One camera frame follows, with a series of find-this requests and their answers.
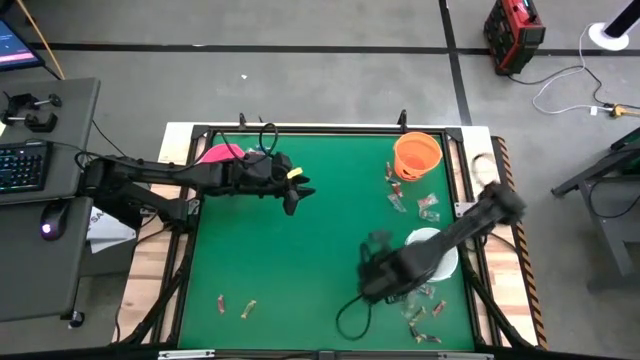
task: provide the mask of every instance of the monitor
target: monitor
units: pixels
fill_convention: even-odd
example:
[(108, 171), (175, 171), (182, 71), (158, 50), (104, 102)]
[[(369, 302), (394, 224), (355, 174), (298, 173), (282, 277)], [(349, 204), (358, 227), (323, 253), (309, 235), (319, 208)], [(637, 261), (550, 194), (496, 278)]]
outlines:
[(0, 71), (44, 66), (44, 60), (4, 20), (0, 20)]

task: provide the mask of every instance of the orange bucket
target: orange bucket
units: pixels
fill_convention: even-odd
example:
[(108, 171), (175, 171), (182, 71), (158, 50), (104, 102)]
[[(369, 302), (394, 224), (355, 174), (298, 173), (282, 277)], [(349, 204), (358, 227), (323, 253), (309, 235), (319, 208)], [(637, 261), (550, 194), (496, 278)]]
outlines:
[(433, 170), (442, 159), (440, 144), (425, 133), (402, 135), (393, 145), (396, 154), (394, 168), (400, 179), (416, 181)]

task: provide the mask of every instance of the green mat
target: green mat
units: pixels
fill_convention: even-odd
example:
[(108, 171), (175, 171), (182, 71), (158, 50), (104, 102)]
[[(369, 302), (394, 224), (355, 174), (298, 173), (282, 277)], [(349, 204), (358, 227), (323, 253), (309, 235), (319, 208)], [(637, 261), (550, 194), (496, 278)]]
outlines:
[[(228, 136), (243, 148), (257, 147), (256, 136)], [(387, 199), (385, 163), (393, 161), (395, 136), (280, 135), (277, 150), (291, 156), (317, 189), (293, 217), (282, 200), (235, 196), (206, 198), (195, 247), (180, 334), (181, 349), (298, 350), (471, 350), (470, 315), (460, 267), (451, 279), (435, 284), (434, 299), (419, 297), (429, 312), (420, 332), (442, 339), (420, 343), (410, 336), (402, 304), (377, 304), (368, 334), (359, 341), (340, 337), (337, 311), (356, 296), (360, 243), (378, 229), (393, 232), (393, 246), (421, 227), (444, 228), (453, 221), (443, 162), (416, 183), (402, 185), (400, 213)], [(271, 139), (265, 136), (265, 144)], [(430, 210), (439, 223), (418, 217), (417, 199), (435, 193)], [(224, 295), (226, 311), (218, 313)], [(246, 304), (257, 305), (247, 320)], [(447, 306), (434, 318), (440, 301)], [(345, 332), (358, 334), (366, 323), (366, 305), (348, 309)]]

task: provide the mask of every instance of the gray desk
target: gray desk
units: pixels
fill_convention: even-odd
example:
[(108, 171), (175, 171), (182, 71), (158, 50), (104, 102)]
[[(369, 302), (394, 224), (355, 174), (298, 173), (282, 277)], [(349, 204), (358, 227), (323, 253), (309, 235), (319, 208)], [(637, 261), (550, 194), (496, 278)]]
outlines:
[[(46, 81), (37, 83), (8, 84), (0, 88), (9, 96), (31, 93), (38, 99), (46, 99), (55, 93), (62, 99), (62, 107), (44, 105), (39, 111), (24, 111), (46, 119), (50, 112), (58, 116), (58, 124), (51, 133), (33, 133), (24, 124), (17, 122), (7, 126), (0, 135), (0, 144), (24, 142), (28, 139), (42, 139), (87, 148), (91, 120), (98, 99), (100, 82), (97, 79), (78, 79), (64, 81)], [(0, 109), (7, 106), (7, 99), (0, 94)], [(51, 200), (72, 197), (78, 189), (81, 170), (74, 161), (77, 149), (54, 145), (47, 183), (43, 191), (3, 194), (1, 204), (22, 203), (26, 201)]]
[(40, 236), (48, 202), (0, 206), (0, 321), (71, 310), (93, 201), (71, 200), (67, 230), (56, 241)]

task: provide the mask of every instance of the white cable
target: white cable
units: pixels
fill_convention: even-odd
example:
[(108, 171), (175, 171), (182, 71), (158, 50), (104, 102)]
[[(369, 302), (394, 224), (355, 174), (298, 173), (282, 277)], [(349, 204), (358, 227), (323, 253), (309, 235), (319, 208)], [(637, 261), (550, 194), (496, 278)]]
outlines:
[(540, 112), (545, 113), (547, 115), (557, 115), (557, 114), (562, 114), (563, 112), (566, 111), (570, 111), (570, 110), (576, 110), (576, 109), (591, 109), (593, 107), (599, 109), (599, 110), (604, 110), (604, 111), (611, 111), (610, 108), (605, 108), (602, 106), (593, 106), (593, 105), (574, 105), (574, 106), (570, 106), (566, 109), (561, 109), (561, 110), (555, 110), (555, 111), (549, 111), (549, 110), (545, 110), (543, 108), (541, 108), (537, 103), (536, 103), (536, 99), (540, 97), (540, 95), (542, 95), (542, 93), (549, 87), (549, 85), (551, 85), (551, 83), (553, 83), (554, 81), (563, 78), (565, 76), (569, 76), (569, 75), (574, 75), (577, 74), (579, 72), (584, 71), (584, 69), (587, 67), (587, 64), (584, 60), (584, 57), (582, 56), (582, 38), (584, 37), (584, 34), (586, 34), (587, 30), (589, 30), (589, 27), (591, 25), (593, 25), (594, 23), (591, 23), (589, 25), (587, 25), (584, 30), (582, 30), (582, 34), (580, 34), (580, 40), (578, 40), (578, 55), (580, 55), (580, 62), (582, 64), (582, 67), (578, 70), (574, 70), (565, 74), (559, 74), (553, 78), (551, 78), (551, 80), (549, 80), (546, 84), (544, 84), (544, 86), (542, 87), (542, 89), (540, 89), (540, 91), (538, 92), (538, 94), (536, 96), (533, 97), (533, 99), (531, 100), (531, 102), (533, 103), (533, 106)]

